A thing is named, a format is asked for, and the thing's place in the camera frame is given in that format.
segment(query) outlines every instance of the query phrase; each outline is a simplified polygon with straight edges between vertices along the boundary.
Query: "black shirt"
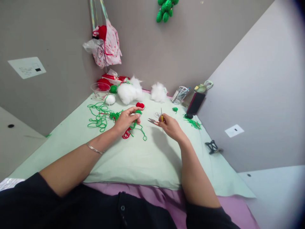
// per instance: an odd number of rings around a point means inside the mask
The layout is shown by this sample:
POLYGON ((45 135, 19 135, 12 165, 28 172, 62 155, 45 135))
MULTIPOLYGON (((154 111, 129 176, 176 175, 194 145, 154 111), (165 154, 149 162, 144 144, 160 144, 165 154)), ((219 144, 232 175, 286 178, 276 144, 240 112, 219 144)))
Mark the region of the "black shirt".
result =
MULTIPOLYGON (((223 208, 186 205, 187 228, 238 229, 223 208)), ((79 185, 64 198, 39 173, 0 191, 2 228, 176 228, 169 212, 120 192, 105 195, 79 185)))

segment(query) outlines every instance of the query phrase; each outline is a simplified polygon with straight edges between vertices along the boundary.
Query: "person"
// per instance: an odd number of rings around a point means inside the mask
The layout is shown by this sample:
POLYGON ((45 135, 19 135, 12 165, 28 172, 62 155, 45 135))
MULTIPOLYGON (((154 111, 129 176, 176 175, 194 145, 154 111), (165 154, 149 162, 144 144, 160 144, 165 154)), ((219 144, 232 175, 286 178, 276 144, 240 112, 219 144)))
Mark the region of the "person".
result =
MULTIPOLYGON (((120 192, 109 196, 82 181, 107 149, 133 123, 139 107, 121 113, 115 125, 39 173, 0 192, 2 228, 176 228, 169 212, 120 192)), ((178 122, 163 114, 159 126, 181 149, 187 228, 238 228, 222 209, 191 142, 178 122)))

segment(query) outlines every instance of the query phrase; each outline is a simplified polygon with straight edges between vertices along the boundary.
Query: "pink blanket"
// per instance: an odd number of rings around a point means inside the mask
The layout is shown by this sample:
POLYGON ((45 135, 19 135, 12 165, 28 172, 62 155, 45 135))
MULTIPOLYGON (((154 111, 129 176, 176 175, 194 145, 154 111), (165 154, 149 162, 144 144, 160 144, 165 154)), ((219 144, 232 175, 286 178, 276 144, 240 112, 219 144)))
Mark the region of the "pink blanket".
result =
MULTIPOLYGON (((186 228, 185 197, 183 190, 155 188, 134 184, 84 183, 107 195, 117 195, 126 192, 149 203, 168 210, 178 229, 186 228)), ((225 212, 241 229, 259 229, 244 199, 240 196, 218 197, 225 212)))

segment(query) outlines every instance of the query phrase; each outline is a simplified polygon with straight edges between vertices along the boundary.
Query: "hanging bag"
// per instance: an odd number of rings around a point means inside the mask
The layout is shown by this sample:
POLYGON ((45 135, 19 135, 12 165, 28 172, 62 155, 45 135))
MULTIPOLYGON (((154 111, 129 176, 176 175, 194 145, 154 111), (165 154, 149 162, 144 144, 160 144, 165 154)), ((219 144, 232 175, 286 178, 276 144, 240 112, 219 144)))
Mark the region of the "hanging bag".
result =
MULTIPOLYGON (((106 8, 103 0, 100 0, 101 7, 103 10, 104 17, 106 19, 106 26, 96 26, 94 21, 94 12, 93 12, 93 2, 90 0, 91 8, 91 19, 93 26, 93 41, 96 45, 92 49, 92 55, 94 57, 95 63, 100 67, 104 68, 109 65, 121 64, 121 50, 117 30, 111 25, 106 8)), ((98 15, 96 11, 96 0, 94 0, 95 7, 95 16, 96 21, 98 22, 98 15)))

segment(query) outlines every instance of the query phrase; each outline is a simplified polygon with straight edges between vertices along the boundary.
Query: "green crochet piece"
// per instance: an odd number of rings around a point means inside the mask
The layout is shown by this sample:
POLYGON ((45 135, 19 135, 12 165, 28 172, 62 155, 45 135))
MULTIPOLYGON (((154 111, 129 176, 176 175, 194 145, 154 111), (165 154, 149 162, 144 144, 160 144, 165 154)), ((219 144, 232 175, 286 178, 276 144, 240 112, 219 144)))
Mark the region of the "green crochet piece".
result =
POLYGON ((157 23, 167 22, 169 17, 173 16, 173 7, 177 5, 179 0, 158 0, 158 4, 161 6, 157 14, 157 23))

